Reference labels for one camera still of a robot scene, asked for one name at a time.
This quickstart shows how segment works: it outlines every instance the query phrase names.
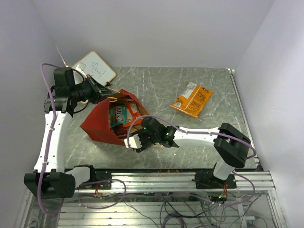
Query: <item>marble tabletop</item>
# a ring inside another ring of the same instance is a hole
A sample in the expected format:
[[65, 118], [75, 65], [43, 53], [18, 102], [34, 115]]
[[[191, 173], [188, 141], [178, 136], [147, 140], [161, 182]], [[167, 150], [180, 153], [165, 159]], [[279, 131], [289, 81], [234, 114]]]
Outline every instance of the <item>marble tabletop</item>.
[[[164, 117], [187, 128], [213, 128], [230, 123], [247, 135], [244, 119], [228, 70], [191, 67], [114, 67], [117, 76], [112, 88], [135, 94], [150, 114]], [[170, 107], [188, 82], [211, 90], [213, 95], [199, 118], [190, 117]], [[93, 104], [75, 114], [65, 143], [65, 167], [92, 164], [108, 169], [182, 169], [213, 168], [220, 156], [214, 147], [183, 146], [164, 148], [154, 145], [141, 153], [123, 146], [92, 141], [79, 127], [94, 108]], [[254, 159], [245, 168], [255, 168]]]

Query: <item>small whiteboard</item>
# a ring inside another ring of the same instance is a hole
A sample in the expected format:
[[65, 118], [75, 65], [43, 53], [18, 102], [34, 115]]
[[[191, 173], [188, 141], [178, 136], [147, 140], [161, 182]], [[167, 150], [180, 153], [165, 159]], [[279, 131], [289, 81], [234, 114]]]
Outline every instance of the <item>small whiteboard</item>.
[[[78, 64], [86, 75], [92, 76], [96, 82], [103, 86], [116, 76], [115, 71], [95, 51], [89, 52], [81, 60], [72, 65], [72, 68], [75, 69]], [[74, 77], [76, 84], [82, 82], [82, 77], [79, 74], [75, 73]]]

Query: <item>snack package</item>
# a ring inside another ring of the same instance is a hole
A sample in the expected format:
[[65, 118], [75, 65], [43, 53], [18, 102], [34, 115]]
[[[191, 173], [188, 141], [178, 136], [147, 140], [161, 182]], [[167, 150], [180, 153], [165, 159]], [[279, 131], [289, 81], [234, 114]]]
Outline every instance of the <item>snack package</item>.
[[212, 92], [193, 82], [189, 82], [184, 92], [170, 106], [187, 115], [198, 118]]
[[110, 126], [127, 123], [127, 108], [125, 104], [114, 104], [109, 110]]
[[[123, 127], [130, 127], [132, 122], [138, 117], [142, 116], [142, 114], [138, 111], [137, 105], [135, 102], [127, 102], [127, 123], [123, 124]], [[134, 125], [138, 125], [142, 122], [143, 119], [139, 119], [134, 123]]]
[[127, 137], [128, 130], [127, 128], [123, 128], [122, 124], [113, 127], [112, 130], [119, 139], [125, 139]]

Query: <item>white enclosure wall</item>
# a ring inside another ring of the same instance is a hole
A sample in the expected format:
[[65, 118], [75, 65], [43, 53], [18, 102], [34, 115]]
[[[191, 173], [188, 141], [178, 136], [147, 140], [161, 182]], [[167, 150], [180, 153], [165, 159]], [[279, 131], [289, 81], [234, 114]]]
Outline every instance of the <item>white enclosure wall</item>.
[[236, 69], [242, 105], [291, 228], [303, 227], [304, 1], [276, 0]]
[[0, 21], [0, 226], [10, 228], [25, 191], [23, 176], [33, 171], [43, 137], [47, 91], [39, 64], [62, 63], [30, 0], [1, 1]]
[[274, 0], [33, 0], [68, 64], [236, 68]]

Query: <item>orange snack bag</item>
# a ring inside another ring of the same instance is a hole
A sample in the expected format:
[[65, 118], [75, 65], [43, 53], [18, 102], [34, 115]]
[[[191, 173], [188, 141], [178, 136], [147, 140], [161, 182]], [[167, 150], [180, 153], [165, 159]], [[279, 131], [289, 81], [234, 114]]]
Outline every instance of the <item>orange snack bag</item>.
[[[138, 111], [137, 105], [135, 102], [127, 102], [125, 103], [127, 106], [127, 123], [123, 124], [123, 127], [130, 127], [132, 122], [138, 117], [142, 116], [142, 114]], [[138, 125], [142, 122], [143, 119], [139, 119], [135, 122], [134, 125]]]
[[189, 82], [184, 92], [170, 106], [187, 115], [198, 118], [213, 93], [193, 82]]

